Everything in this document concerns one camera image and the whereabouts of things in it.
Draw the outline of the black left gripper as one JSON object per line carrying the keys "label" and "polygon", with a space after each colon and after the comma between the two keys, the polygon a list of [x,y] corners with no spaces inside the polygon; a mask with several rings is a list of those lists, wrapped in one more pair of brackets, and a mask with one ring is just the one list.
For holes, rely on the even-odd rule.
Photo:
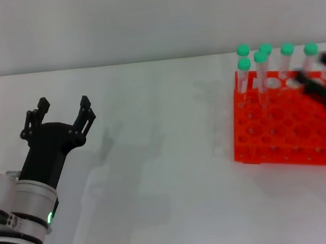
{"label": "black left gripper", "polygon": [[37,108],[28,110],[20,138],[27,139],[29,151],[19,180],[38,181],[56,189],[70,151],[86,143],[86,135],[96,119],[87,96],[82,96],[74,124],[42,124],[50,103],[41,97]]}

